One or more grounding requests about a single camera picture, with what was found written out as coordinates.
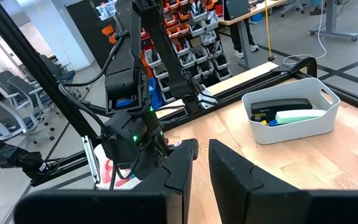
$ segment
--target desk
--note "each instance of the desk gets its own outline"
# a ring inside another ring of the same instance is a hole
[[[287,2],[287,0],[266,0],[267,9],[273,8],[274,6],[281,5],[283,3]],[[235,23],[237,23],[239,27],[239,33],[240,33],[240,39],[241,39],[241,46],[242,46],[242,52],[244,54],[243,59],[238,59],[237,62],[244,67],[245,69],[250,69],[254,67],[254,64],[249,57],[250,47],[249,47],[249,41],[248,41],[248,35],[247,35],[247,29],[246,25],[242,22],[244,19],[247,19],[255,14],[258,14],[260,12],[265,11],[265,3],[259,3],[256,5],[256,7],[251,8],[251,11],[247,14],[244,14],[243,16],[240,16],[238,18],[235,18],[230,21],[225,21],[223,17],[219,18],[219,24],[224,26],[230,26]]]
[[[334,35],[338,37],[350,37],[352,41],[358,39],[358,34],[352,32],[338,32],[336,30],[336,14],[337,14],[337,5],[334,3],[334,0],[327,0],[326,7],[326,27],[325,30],[320,30],[320,34]],[[310,35],[313,35],[318,32],[318,27],[315,29],[309,30]]]
[[[265,63],[209,89],[213,94],[224,91],[275,66]],[[210,139],[220,140],[300,189],[358,189],[358,109],[345,102],[338,109],[334,131],[320,136],[259,145],[252,138],[244,107],[238,101],[168,131],[166,137],[171,143],[196,138],[200,145],[198,158],[193,161],[189,223],[221,223],[209,176]]]

